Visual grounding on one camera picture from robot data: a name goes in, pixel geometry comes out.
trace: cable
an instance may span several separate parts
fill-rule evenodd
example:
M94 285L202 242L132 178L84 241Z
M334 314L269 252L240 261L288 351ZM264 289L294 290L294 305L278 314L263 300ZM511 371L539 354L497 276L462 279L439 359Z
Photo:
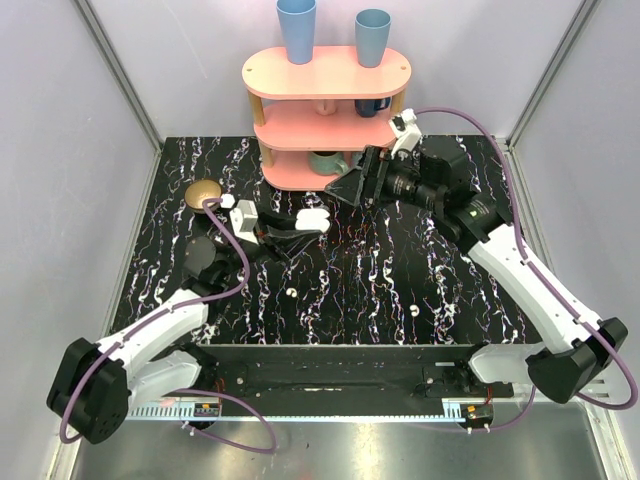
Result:
M524 238L522 237L522 229L520 227L520 212L518 209L518 204L516 203L515 188L514 188L513 177L511 175L511 169L509 168L507 159L502 154L502 151L500 150L498 143L491 136L489 131L484 126L482 126L480 122L478 122L475 118L473 118L468 113L462 112L455 108L448 108L448 107L428 107L428 108L422 108L420 110L415 111L416 115L420 115L422 113L448 113L451 115L456 115L458 117L464 118L469 123L471 123L474 127L476 127L478 130L480 130L482 135L484 135L485 138L489 140L489 143L491 144L496 154L498 155L498 159L500 160L500 164L502 165L502 170L504 171L504 176L507 182L507 190L508 190L507 193L509 195L509 200L511 201L511 209L513 211L513 227L515 232L516 246L518 248L518 251L520 252L522 259L525 261L528 260L529 256L527 255L527 252L524 248ZM533 264L533 262L526 262L526 264L529 265L529 268L531 269L531 271L534 273L536 277L538 277L538 279L542 282L542 284L547 288L549 293L551 293L556 298L556 300L558 300L558 302L560 302L560 304L575 318L575 320L580 325L582 325L596 340L598 340L598 342L600 342L600 344L607 351L607 353L611 355L611 358L613 358L613 360L618 364L618 367L620 367L620 370L622 371L622 374L624 375L625 379L629 384L629 388L631 389L629 400L620 404L603 403L603 402L600 402L599 400L590 398L584 395L583 393L578 393L578 397L580 397L584 401L589 402L593 405L596 405L602 408L607 408L609 410L627 410L633 407L638 401L638 385L635 379L633 378L633 374L629 370L629 367L624 362L620 354L616 352L616 350L609 344L609 342L607 342L606 339L602 335L600 335L600 333L595 328L593 328L593 326L589 325L586 322L580 321L580 313L575 308L573 308L571 303L566 298L564 298L564 296L551 284L549 279L547 279L544 276L544 274L538 269L538 267L536 267Z
M276 440L276 434L273 431L273 428L271 427L271 425L269 425L269 422L267 422L265 418L262 415L260 415L260 413L255 408L253 408L251 405L246 403L244 400L241 400L236 397L232 397L231 395L227 395L226 393L207 392L204 390L194 390L192 388L182 388L178 390L178 392L187 393L191 395L207 395L210 397L222 398L224 400L229 400L230 402L240 405L242 408L246 409L254 417L256 417L260 421L260 423L262 423L265 426L265 428L267 429L267 432L269 433L269 437L271 438L271 447L258 448L258 447L250 447L248 445L242 445L241 443L236 443L232 440L227 440L226 438L219 437L218 435L215 435L213 433L197 430L195 427L191 427L191 430L190 430L191 433L195 433L196 435L207 437L207 438L210 438L211 440L215 440L216 442L224 443L225 445L230 445L232 447L236 447L241 450L246 450L252 453L272 454L272 453L275 453L276 449L278 448L278 441Z
M204 211L207 214L207 216L211 219L211 221L215 224L215 226L218 228L218 230L220 230L220 233L222 233L222 235L227 240L229 240L229 243L231 243L231 246L234 248L234 250L240 256L240 259L242 260L242 267L244 269L244 276L243 276L242 281L237 286L235 286L234 288L232 288L230 290L227 290L225 292L218 293L216 295L209 295L207 297L202 297L202 298L197 298L197 299L193 299L193 300L187 300L187 301L184 301L184 302L180 302L180 303L175 304L172 307L171 310L168 309L168 308L163 308L162 310L157 311L156 313L151 315L149 318L147 318L143 322L140 322L138 325L136 325L134 328L132 328L129 332L127 332L122 337L122 340L123 340L122 343L116 342L113 345L111 345L111 347L109 347L102 355L100 355L100 357L98 357L98 359L87 369L87 371L82 376L82 378L80 378L80 381L78 382L78 385L76 385L76 388L73 390L73 393L71 394L71 397L69 398L69 402L67 403L67 407L65 408L64 413L62 415L62 421L60 422L59 435L60 435L60 441L62 443L70 444L70 443L73 443L73 442L76 442L76 441L80 440L80 438L82 437L82 435L80 435L80 434L75 435L74 437L71 437L71 438L69 438L67 436L67 427L69 426L69 419L71 418L71 412L73 411L73 409L74 409L74 407L76 405L76 402L78 401L78 398L80 397L80 394L82 393L82 390L86 386L86 384L89 381L89 379L91 378L91 376L96 372L96 370L98 370L98 368L100 368L100 366L109 358L109 356L113 352L115 352L118 348L122 347L124 345L124 343L128 342L131 339L131 337L133 337L140 330L142 330L146 326L150 325L151 323L155 322L158 318L162 317L163 315L166 315L167 313L170 313L173 309L188 307L188 306L191 306L191 305L197 305L197 304L205 303L205 302L212 302L212 301L215 301L215 300L220 300L222 298L230 297L231 295L234 295L235 293L237 293L240 290L242 290L247 285L247 283L249 282L249 275L250 275L250 271L251 271L250 268L249 268L249 259L247 258L246 254L242 250L242 247L240 246L238 241L233 237L233 235L231 235L231 233L225 228L225 226L222 224L222 222L220 220L218 220L218 218L211 211L211 205L213 205L214 203L220 203L221 201L222 201L222 199L220 199L220 198L209 198L209 199L206 199L203 202ZM243 400L240 400L239 398L236 398L236 397L232 397L231 395L227 395L226 393L207 392L207 391L204 391L204 390L183 389L183 390L179 390L179 392L182 392L182 393L196 393L196 394L200 394L200 395L208 395L208 396L223 398L225 400L229 400L231 402L237 403L238 405L242 406L243 408L247 409L250 413L255 415L258 418L258 420L260 420L260 422L266 427L266 429L267 429L267 431L269 433L269 436L271 437L272 446L269 447L269 448L264 448L264 449L263 448L257 448L257 447L251 447L251 446L248 446L248 445L242 445L242 444L239 444L239 443L236 443L236 442L232 442L231 440L227 440L227 439L224 439L222 437L218 437L217 435L214 435L214 434L211 434L211 433L201 432L199 430L196 430L195 433L198 433L199 435L211 438L211 439L216 440L218 442L222 442L222 443L224 443L226 445L231 445L233 447L240 448L242 450L247 450L247 451L253 452L253 453L274 453L275 450L277 449L278 444L277 444L277 441L276 441L275 432L273 431L273 428L271 428L271 425L269 425L269 423L264 419L264 417L262 415L260 415L258 413L257 410L255 410L253 407L251 407L249 404L247 404Z
M511 428L511 427L516 426L531 411L531 406L533 405L533 399L536 396L536 390L537 389L536 389L535 386L531 388L531 396L529 396L529 400L527 401L527 404L524 406L524 409L515 418L513 418L512 420L509 420L507 423L503 423L502 425L497 425L495 427L491 427L489 430L474 429L474 430L471 430L471 433L500 432L502 430L506 430L507 428ZM420 427L420 428L424 429L424 430L432 430L434 432L469 434L469 430L460 430L458 428L453 429L453 428L436 427L436 426L433 426L433 425L425 425L423 423L416 423L415 425L417 427Z

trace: cup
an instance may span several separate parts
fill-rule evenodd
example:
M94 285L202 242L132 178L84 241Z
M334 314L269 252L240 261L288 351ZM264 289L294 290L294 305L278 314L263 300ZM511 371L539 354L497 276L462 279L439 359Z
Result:
M365 118L375 117L376 113L391 105L391 97L381 98L380 100L355 100L356 112Z
M349 170L342 152L309 152L309 166L318 175L342 175Z
M391 16L384 10L370 8L356 15L356 52L363 67L377 67L389 40Z
M280 30L291 63L302 65L313 57L316 0L278 0Z
M319 115L332 115L338 109L335 100L316 100L315 105Z

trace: mug handle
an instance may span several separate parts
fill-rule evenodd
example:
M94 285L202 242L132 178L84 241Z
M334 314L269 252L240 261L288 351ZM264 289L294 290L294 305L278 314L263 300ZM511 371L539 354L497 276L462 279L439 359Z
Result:
M344 160L336 160L335 165L335 173L337 173L338 175L343 175L349 171L349 165L347 165L347 162L345 162Z
M376 107L376 111L384 110L385 108L388 108L389 105L391 105L391 97L384 98L382 99L380 106Z

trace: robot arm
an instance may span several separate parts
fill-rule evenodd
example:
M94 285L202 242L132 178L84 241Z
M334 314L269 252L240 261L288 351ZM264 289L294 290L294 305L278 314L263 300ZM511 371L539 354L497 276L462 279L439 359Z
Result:
M389 151L367 147L349 172L325 191L351 205L402 201L432 212L438 232L493 275L535 325L537 345L487 345L469 359L483 383L533 383L547 397L566 403L611 361L611 356L581 324L589 324L618 350L627 329L617 318L603 321L572 295L524 245L517 248L508 210L471 187L468 158L455 139L422 138L412 110L390 122L397 142ZM401 159L399 152L419 157ZM543 274L541 280L531 265ZM552 295L558 290L579 314L579 322Z
M328 230L328 216L323 209L304 209L295 217L258 212L247 200L229 213L250 262L265 257L290 261ZM127 412L143 403L194 384L213 385L216 359L179 340L224 308L224 300L211 305L200 300L228 290L242 261L222 241L199 237L187 246L184 269L189 278L182 287L133 325L95 343L80 338L67 348L47 397L47 406L60 417L80 379L107 356L72 402L69 423L89 442L109 438Z

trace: green mug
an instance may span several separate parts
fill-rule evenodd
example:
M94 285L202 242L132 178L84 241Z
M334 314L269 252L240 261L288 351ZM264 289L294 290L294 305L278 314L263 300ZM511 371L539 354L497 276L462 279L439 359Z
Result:
M318 175L342 175L349 170L342 152L309 152L309 166Z

